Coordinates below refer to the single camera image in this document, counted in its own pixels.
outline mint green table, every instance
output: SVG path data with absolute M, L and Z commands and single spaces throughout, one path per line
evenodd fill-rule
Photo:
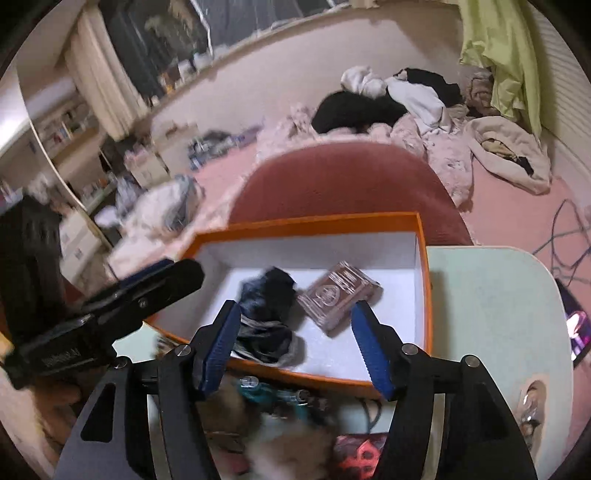
M 561 462 L 570 426 L 573 367 L 570 340 L 558 289 L 546 268 L 513 248 L 429 247 L 433 286 L 434 356 L 459 360 L 472 353 L 482 360 L 509 406 L 532 380 L 548 389 L 545 423 L 535 466 L 546 480 Z M 116 342 L 133 361 L 153 357 L 157 334 L 142 329 Z M 365 417 L 355 401 L 339 401 L 344 432 L 362 432 Z M 443 400 L 436 399 L 432 446 L 424 478 L 434 478 Z M 386 405 L 374 432 L 388 430 L 394 405 Z M 158 431 L 158 412 L 150 406 L 152 442 L 159 478 L 167 477 Z

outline phone screen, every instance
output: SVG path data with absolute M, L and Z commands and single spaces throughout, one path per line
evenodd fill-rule
M 566 326 L 569 331 L 571 358 L 576 367 L 591 349 L 591 322 L 581 304 L 573 297 L 564 284 L 555 278 L 564 311 L 566 312 Z

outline orange box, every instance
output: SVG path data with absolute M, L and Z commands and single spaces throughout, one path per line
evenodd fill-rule
M 382 286 L 372 308 L 402 341 L 431 352 L 431 284 L 418 213 L 333 215 L 233 225 L 195 237 L 184 258 L 205 272 L 201 289 L 162 310 L 150 322 L 172 339 L 188 342 L 211 323 L 240 284 L 269 267 L 288 272 L 304 290 L 345 260 Z M 306 318 L 292 326 L 305 344 L 301 362 L 289 368 L 232 357 L 229 369 L 306 388 L 377 398 L 350 325 L 327 336 Z

